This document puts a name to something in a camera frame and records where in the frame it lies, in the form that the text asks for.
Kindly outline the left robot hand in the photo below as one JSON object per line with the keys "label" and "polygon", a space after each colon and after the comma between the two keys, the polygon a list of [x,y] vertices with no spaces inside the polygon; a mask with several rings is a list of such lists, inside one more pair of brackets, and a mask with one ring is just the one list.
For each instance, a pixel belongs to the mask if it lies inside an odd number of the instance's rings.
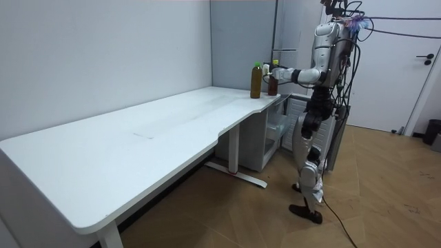
{"label": "left robot hand", "polygon": [[271,71],[271,76],[278,81],[291,81],[293,68],[273,68]]}

